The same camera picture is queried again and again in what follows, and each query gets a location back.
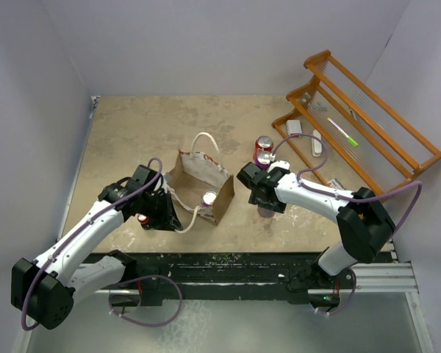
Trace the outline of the purple Fanta can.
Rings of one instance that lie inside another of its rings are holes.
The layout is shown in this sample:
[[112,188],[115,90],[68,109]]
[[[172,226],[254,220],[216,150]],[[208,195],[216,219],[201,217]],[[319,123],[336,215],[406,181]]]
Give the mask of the purple Fanta can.
[[274,158],[269,151],[259,151],[255,157],[255,164],[262,170],[268,170]]

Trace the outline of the purple soda can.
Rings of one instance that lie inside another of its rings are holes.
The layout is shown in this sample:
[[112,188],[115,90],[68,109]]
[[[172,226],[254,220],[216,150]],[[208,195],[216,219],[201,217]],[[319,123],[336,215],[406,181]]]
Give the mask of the purple soda can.
[[217,198],[216,190],[206,190],[201,196],[201,206],[203,208],[211,208]]
[[272,218],[275,215],[275,212],[272,210],[265,209],[264,207],[257,207],[258,214],[263,218]]

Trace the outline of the red cola can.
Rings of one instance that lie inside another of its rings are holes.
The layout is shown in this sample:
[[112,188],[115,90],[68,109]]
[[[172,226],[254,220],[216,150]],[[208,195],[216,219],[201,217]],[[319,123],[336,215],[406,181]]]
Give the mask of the red cola can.
[[254,144],[254,157],[256,157],[258,153],[261,151],[272,152],[273,146],[274,146],[273,140],[269,136],[266,135],[259,136]]

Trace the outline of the purple soda can front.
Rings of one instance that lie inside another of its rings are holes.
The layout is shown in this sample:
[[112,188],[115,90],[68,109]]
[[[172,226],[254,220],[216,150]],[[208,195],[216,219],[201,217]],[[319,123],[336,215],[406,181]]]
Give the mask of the purple soda can front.
[[217,198],[216,190],[206,190],[201,196],[201,206],[203,208],[211,208]]

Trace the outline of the patterned canvas tote bag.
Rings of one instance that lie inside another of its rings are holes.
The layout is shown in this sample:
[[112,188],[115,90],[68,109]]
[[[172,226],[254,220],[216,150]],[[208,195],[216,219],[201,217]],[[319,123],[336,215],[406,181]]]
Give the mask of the patterned canvas tote bag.
[[[210,140],[216,158],[196,151],[196,144],[202,137]],[[208,132],[199,132],[193,138],[189,151],[178,151],[175,166],[165,173],[164,178],[172,201],[192,215],[190,223],[183,226],[180,234],[189,232],[198,219],[219,225],[234,198],[233,175],[224,167],[219,146]],[[206,190],[218,193],[211,208],[201,206],[201,196]]]

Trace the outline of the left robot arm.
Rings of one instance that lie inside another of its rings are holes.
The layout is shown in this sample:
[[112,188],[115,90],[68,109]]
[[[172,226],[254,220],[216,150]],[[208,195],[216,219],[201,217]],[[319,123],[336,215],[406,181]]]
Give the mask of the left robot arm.
[[158,273],[139,275],[137,261],[119,250],[81,267],[106,236],[137,215],[146,217],[146,229],[182,228],[161,171],[145,165],[106,186],[83,219],[47,251],[18,260],[11,270],[10,301],[21,311],[22,329],[58,327],[77,302],[99,289],[159,279]]

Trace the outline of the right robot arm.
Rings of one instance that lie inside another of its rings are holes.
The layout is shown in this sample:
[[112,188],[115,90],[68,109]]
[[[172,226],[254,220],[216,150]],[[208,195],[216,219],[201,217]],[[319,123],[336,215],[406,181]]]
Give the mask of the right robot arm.
[[396,231],[389,213],[368,188],[351,192],[325,187],[298,177],[283,161],[268,170],[247,163],[237,179],[251,191],[249,204],[274,213],[295,205],[338,226],[341,241],[327,248],[312,269],[313,282],[321,288],[330,287],[347,267],[373,262]]

